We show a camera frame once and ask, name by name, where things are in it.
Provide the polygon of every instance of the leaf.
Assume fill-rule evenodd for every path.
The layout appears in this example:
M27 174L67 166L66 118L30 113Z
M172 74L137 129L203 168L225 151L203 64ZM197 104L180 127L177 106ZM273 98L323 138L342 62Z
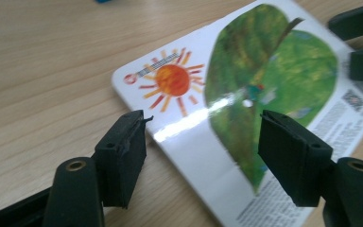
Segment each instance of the leaf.
M301 123L308 124L335 84L336 57L312 34L292 30L300 21L289 23L275 7L260 5L219 33L210 59L205 99L211 126L255 191L267 169L257 155L259 113L307 108Z

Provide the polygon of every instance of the orange circle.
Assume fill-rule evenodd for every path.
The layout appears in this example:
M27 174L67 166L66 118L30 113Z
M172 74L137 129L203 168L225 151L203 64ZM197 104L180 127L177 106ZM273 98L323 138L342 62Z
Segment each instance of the orange circle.
M182 96L190 88L188 72L176 64L162 66L158 70L155 80L163 93L172 96Z

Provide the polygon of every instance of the table surface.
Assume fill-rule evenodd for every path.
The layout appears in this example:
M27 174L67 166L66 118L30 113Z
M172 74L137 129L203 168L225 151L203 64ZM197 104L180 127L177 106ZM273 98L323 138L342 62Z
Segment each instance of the table surface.
M0 0L0 209L50 186L63 161L92 155L128 111L111 86L115 69L249 2ZM297 3L323 24L363 5ZM363 159L363 141L354 157ZM218 225L149 136L130 208L105 214L107 226ZM320 209L305 223L322 225Z

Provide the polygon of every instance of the sun illustration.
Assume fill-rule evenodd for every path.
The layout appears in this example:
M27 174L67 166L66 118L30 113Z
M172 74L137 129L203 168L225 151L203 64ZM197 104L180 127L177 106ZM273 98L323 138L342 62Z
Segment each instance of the sun illustration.
M190 59L191 51L185 52L185 48L181 50L180 54L177 49L173 50L173 53L169 56L166 55L164 50L161 54L162 60L158 61L157 58L154 58L152 59L152 65L145 65L148 72L143 78L153 81L154 84L142 85L139 88L153 90L145 94L144 98L150 98L160 94L149 107L150 109L154 109L160 103L164 102L161 112L165 112L169 102L172 98L175 98L182 116L187 116L188 113L183 98L191 89L199 94L202 93L200 86L203 86L204 82L198 74L201 72L200 69L204 64L186 66ZM194 105L198 103L193 95L188 96L188 100Z

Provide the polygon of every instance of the wood grain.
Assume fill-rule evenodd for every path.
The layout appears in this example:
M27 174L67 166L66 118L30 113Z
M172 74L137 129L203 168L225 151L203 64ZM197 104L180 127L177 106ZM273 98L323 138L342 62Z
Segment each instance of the wood grain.
M249 2L0 0L0 209L50 186L64 160L90 156L128 111L111 86L115 69ZM323 24L363 5L297 2ZM354 156L363 159L363 141ZM105 213L107 226L218 225L149 136L130 209ZM305 224L321 225L319 212Z

